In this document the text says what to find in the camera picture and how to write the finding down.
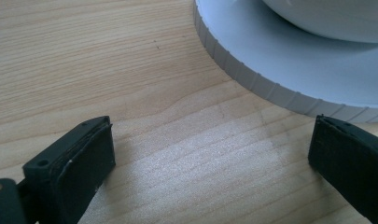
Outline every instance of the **white cup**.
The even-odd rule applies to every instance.
[[[277,14],[310,33],[378,43],[378,0],[263,0]]]

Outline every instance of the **wooden table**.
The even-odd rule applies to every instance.
[[[231,80],[192,8],[0,0],[0,177],[109,115],[117,167],[80,223],[368,223],[308,165],[314,119]]]

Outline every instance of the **light wood surface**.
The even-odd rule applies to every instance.
[[[314,119],[231,80],[192,8],[0,0],[0,178],[109,115],[117,167],[80,223],[369,223],[308,165]]]

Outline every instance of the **white saucer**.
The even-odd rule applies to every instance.
[[[378,45],[309,34],[261,0],[196,0],[195,26],[216,63],[289,110],[378,122]]]

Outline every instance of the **clamp jaw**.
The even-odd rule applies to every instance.
[[[318,116],[308,155],[314,167],[358,212],[378,224],[378,137]]]
[[[25,163],[18,185],[0,179],[0,224],[78,223],[115,165],[109,117],[82,122]]]

